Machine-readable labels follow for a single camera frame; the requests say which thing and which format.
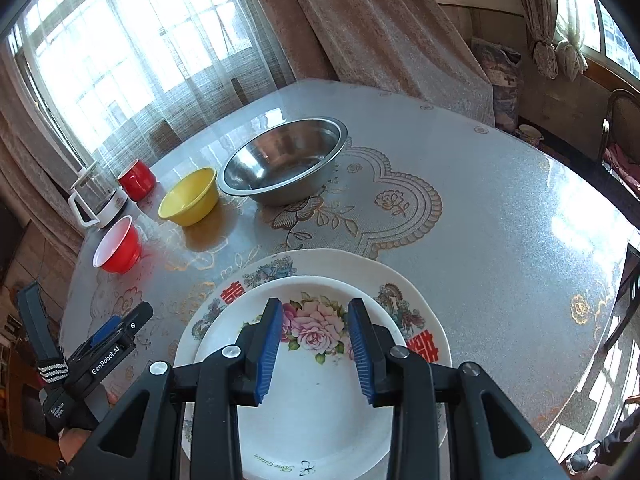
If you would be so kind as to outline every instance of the pink cloth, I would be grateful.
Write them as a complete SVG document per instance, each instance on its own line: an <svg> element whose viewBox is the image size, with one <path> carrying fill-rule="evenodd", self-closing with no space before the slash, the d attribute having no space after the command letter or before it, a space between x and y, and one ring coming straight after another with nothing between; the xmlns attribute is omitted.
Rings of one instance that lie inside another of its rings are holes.
<svg viewBox="0 0 640 480"><path fill-rule="evenodd" d="M604 160L611 165L620 178L640 198L640 166L629 160L625 152L617 144L610 144L604 151Z"/></svg>

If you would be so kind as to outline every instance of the white plate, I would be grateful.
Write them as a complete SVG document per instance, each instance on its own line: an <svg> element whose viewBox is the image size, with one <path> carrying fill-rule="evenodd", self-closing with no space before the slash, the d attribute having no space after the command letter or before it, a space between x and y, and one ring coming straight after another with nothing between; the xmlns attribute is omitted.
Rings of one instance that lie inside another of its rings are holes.
<svg viewBox="0 0 640 480"><path fill-rule="evenodd" d="M209 328L195 362L233 344L257 322L269 298L285 321L271 387L259 408L238 407L242 474L247 479L313 473L353 480L388 452L392 408L373 408L362 394L346 329L346 311L362 298L373 323L404 338L389 314L357 288L319 276L265 283L238 298Z"/></svg>
<svg viewBox="0 0 640 480"><path fill-rule="evenodd" d="M349 283L376 300L390 314L409 348L427 361L451 366L447 336L420 292L393 269L357 254L336 249L303 249L274 254L255 262L235 275L225 278L203 302L180 338L174 366L192 364L207 329L233 298L246 290L287 276L323 276ZM182 432L182 448L191 451L193 411L187 406ZM447 434L444 410L439 411L440 443ZM384 467L375 478L383 479Z"/></svg>

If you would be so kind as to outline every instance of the silver screw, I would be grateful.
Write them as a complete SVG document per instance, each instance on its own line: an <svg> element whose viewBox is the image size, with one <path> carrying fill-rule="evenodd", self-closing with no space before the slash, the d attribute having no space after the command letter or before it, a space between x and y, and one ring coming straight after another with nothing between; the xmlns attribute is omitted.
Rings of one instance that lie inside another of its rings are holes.
<svg viewBox="0 0 640 480"><path fill-rule="evenodd" d="M162 375L169 369L169 365L164 361L156 361L149 367L149 371L153 375Z"/></svg>
<svg viewBox="0 0 640 480"><path fill-rule="evenodd" d="M476 363L464 363L462 365L462 371L467 374L467 375L471 375L471 376L478 376L480 375L480 367L476 364Z"/></svg>
<svg viewBox="0 0 640 480"><path fill-rule="evenodd" d="M391 357L395 357L396 359L406 359L409 357L409 349L406 346L392 346L389 353Z"/></svg>
<svg viewBox="0 0 640 480"><path fill-rule="evenodd" d="M236 345L229 345L229 346L225 346L222 349L222 355L224 357L228 357L228 358L233 358L233 357L238 357L240 355L240 352L242 350L240 349L239 346Z"/></svg>

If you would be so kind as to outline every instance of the dark pants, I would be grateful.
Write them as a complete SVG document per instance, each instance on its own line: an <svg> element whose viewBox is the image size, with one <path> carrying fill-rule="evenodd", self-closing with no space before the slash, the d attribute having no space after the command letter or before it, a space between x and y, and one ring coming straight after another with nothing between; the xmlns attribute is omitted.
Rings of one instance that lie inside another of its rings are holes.
<svg viewBox="0 0 640 480"><path fill-rule="evenodd" d="M622 422L618 422L613 432L602 440L602 443L596 449L596 462L604 465L614 465L628 444L625 440L631 436L638 426L640 426L640 408L636 409Z"/></svg>

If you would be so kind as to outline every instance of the table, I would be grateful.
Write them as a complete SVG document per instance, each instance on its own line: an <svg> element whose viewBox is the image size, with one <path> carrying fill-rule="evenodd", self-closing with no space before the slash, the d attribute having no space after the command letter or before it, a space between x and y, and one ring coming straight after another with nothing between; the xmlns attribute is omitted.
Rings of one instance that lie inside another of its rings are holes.
<svg viewBox="0 0 640 480"><path fill-rule="evenodd" d="M350 141L308 200L261 208L223 196L199 224L159 221L166 190L220 168L248 139L287 120L331 116ZM208 126L153 168L159 185L126 213L143 239L125 275L92 267L103 231L82 245L60 343L73 351L140 300L154 318L105 381L121 394L230 273L295 248L377 259L420 290L449 337L453 364L480 363L537 431L564 406L596 351L633 229L561 163L463 116L373 88L304 80Z"/></svg>

